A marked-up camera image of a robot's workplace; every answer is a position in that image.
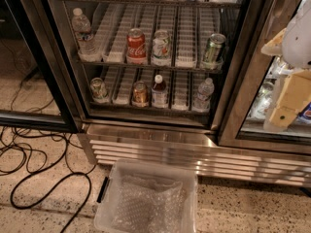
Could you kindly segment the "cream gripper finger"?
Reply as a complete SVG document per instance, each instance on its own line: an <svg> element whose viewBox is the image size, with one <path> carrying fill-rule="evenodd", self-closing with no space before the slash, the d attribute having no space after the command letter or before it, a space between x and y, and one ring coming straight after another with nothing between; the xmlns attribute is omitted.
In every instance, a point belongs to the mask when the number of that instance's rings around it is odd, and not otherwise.
<svg viewBox="0 0 311 233"><path fill-rule="evenodd" d="M268 43L266 43L262 48L261 52L268 56L276 56L282 54L282 42L286 29L282 29L278 34L276 34Z"/></svg>

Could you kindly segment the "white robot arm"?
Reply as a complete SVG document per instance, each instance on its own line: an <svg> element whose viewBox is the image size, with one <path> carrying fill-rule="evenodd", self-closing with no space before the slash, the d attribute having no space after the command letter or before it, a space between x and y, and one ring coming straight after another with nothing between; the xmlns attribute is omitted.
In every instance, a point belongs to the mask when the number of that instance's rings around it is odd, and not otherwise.
<svg viewBox="0 0 311 233"><path fill-rule="evenodd" d="M306 0L288 25L261 48L269 56L282 56L298 71L280 78L272 92L263 129L285 131L311 102L311 0Z"/></svg>

